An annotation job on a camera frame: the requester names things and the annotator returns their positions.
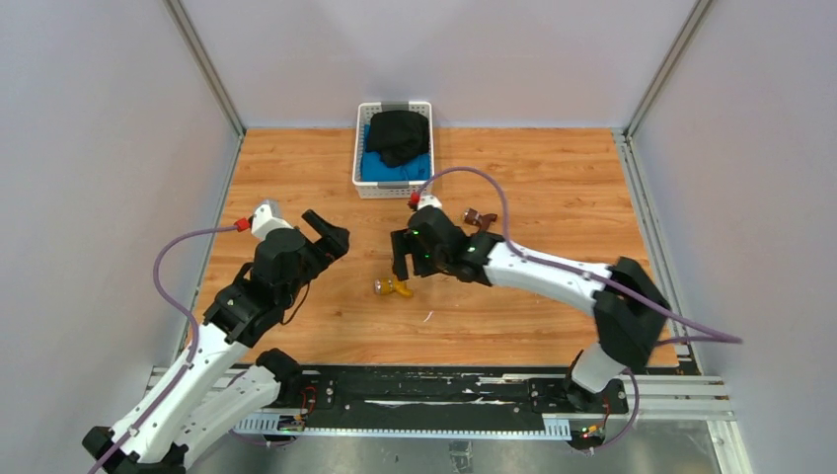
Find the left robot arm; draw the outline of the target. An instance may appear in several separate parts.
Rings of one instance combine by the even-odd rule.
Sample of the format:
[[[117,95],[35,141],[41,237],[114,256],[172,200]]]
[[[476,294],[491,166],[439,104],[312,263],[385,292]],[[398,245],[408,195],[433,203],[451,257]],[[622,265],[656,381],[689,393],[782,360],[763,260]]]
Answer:
[[[319,235],[310,240],[281,217],[272,200],[228,226],[200,229],[169,242],[155,259],[158,293],[187,317],[190,342],[142,400],[110,427],[93,427],[82,444],[93,473],[185,473],[239,422],[271,403],[287,408],[303,393],[302,368],[279,349],[260,355],[215,396],[210,389],[262,336],[287,322],[311,282],[349,251],[348,229],[312,209],[302,218]],[[177,244],[225,232],[250,232],[254,257],[219,290],[201,321],[162,286],[163,258]]]

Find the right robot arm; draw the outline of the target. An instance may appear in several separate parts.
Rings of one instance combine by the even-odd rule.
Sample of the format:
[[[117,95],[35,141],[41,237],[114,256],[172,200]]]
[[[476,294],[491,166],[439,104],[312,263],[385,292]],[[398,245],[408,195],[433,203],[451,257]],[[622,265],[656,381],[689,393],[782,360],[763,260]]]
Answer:
[[[490,230],[467,233],[435,206],[414,211],[390,240],[399,281],[442,274],[529,291],[590,316],[597,340],[580,352],[564,385],[577,411],[600,403],[609,381],[625,370],[644,370],[666,324],[668,301],[643,266],[627,257],[596,264],[516,247]]]

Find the brown faucet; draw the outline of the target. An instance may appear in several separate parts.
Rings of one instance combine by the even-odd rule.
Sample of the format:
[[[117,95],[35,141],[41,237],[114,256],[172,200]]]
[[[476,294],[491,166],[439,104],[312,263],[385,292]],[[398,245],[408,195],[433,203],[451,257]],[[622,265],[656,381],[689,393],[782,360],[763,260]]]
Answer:
[[[497,219],[498,215],[496,213],[480,213],[472,207],[463,212],[463,221],[476,227],[481,232],[488,232],[491,226],[497,222]]]

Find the yellow brass faucet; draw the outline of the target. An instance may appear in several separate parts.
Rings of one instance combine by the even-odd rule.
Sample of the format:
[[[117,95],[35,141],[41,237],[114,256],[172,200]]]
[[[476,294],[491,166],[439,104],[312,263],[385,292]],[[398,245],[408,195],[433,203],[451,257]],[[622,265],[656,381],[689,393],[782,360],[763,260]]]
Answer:
[[[414,292],[408,288],[405,281],[397,280],[394,277],[377,278],[373,282],[373,290],[376,295],[384,296],[398,294],[405,298],[412,298]]]

